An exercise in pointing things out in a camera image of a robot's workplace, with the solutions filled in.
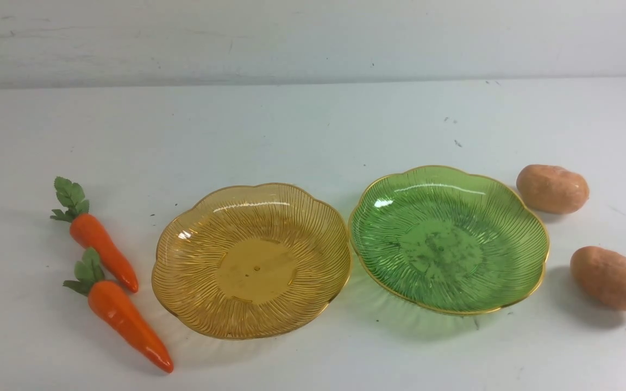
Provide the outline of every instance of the amber glass plate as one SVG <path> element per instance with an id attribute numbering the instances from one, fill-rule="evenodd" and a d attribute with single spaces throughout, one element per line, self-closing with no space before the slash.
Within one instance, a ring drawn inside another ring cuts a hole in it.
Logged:
<path id="1" fill-rule="evenodd" d="M 159 302 L 194 331 L 223 339 L 304 326 L 341 291 L 351 268 L 340 214 L 284 184 L 209 194 L 167 226 L 156 251 Z"/>

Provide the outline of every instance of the white table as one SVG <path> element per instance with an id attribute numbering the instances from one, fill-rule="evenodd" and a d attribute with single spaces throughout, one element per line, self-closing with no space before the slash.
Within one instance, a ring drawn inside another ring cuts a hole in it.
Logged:
<path id="1" fill-rule="evenodd" d="M 348 216 L 388 173 L 443 164 L 513 184 L 529 163 L 582 173 L 591 200 L 546 216 L 542 287 L 496 314 L 433 314 L 355 267 L 308 326 L 226 342 L 150 289 L 159 233 L 222 186 L 290 182 Z M 48 219 L 56 175 L 85 186 L 134 263 L 170 376 L 62 288 L 82 250 Z M 0 389 L 626 390 L 626 314 L 569 278 L 584 245 L 626 255 L 626 79 L 0 91 Z"/>

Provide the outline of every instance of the bowl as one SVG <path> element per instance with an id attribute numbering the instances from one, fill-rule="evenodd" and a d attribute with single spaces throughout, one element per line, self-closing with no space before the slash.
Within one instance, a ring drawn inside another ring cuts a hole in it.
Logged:
<path id="1" fill-rule="evenodd" d="M 493 312 L 534 292 L 549 236 L 507 185 L 446 166 L 380 178 L 349 219 L 368 274 L 414 304 L 453 315 Z"/>
<path id="2" fill-rule="evenodd" d="M 270 337 L 317 317 L 349 279 L 345 221 L 302 189 L 222 188 L 177 216 L 156 247 L 152 287 L 186 326 Z"/>

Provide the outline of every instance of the carrot leaves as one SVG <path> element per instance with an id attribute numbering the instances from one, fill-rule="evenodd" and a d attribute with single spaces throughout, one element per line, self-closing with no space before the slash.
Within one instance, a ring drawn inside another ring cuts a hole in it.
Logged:
<path id="1" fill-rule="evenodd" d="M 52 210 L 52 220 L 67 221 L 71 223 L 78 215 L 89 213 L 90 203 L 85 199 L 84 189 L 76 182 L 58 176 L 54 180 L 54 188 L 57 192 L 57 200 L 66 211 Z"/>
<path id="2" fill-rule="evenodd" d="M 77 281 L 66 280 L 62 286 L 82 295 L 89 295 L 93 284 L 105 279 L 103 269 L 100 267 L 100 255 L 93 247 L 89 247 L 84 252 L 82 260 L 74 265 L 74 277 Z"/>

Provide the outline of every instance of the toy carrot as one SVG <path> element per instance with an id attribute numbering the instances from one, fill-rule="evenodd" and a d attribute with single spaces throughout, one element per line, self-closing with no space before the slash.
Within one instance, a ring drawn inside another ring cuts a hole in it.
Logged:
<path id="1" fill-rule="evenodd" d="M 89 247 L 81 261 L 74 266 L 78 281 L 62 283 L 75 292 L 89 297 L 89 307 L 109 324 L 134 349 L 167 373 L 173 371 L 173 362 L 161 339 L 137 311 L 129 296 L 115 282 L 105 280 L 100 267 L 100 256 Z"/>
<path id="2" fill-rule="evenodd" d="M 93 215 L 89 213 L 90 203 L 85 199 L 84 189 L 78 183 L 58 176 L 54 180 L 57 199 L 67 211 L 52 210 L 52 220 L 72 223 L 69 233 L 84 248 L 94 247 L 100 254 L 103 266 L 130 292 L 139 290 L 137 276 L 127 258 L 117 249 L 110 235 Z"/>

